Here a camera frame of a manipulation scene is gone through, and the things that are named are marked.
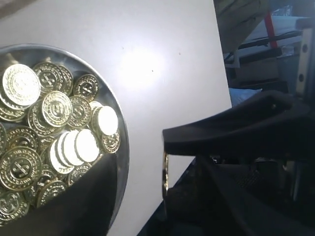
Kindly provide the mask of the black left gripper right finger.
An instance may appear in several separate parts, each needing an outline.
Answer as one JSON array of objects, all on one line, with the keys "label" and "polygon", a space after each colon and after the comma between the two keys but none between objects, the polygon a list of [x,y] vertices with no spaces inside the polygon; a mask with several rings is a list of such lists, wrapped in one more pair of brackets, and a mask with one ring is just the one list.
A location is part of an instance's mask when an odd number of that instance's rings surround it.
[{"label": "black left gripper right finger", "polygon": [[263,91],[222,113],[163,130],[167,154],[255,159],[306,158],[311,152],[311,108],[279,91]]}]

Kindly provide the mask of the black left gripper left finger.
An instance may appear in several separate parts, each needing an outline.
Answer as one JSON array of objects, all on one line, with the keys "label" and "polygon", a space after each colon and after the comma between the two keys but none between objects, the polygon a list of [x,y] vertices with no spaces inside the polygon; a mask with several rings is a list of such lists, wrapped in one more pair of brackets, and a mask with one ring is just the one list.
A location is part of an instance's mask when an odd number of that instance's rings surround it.
[{"label": "black left gripper left finger", "polygon": [[104,155],[66,191],[0,229],[2,236],[105,236],[117,192],[117,159]]}]

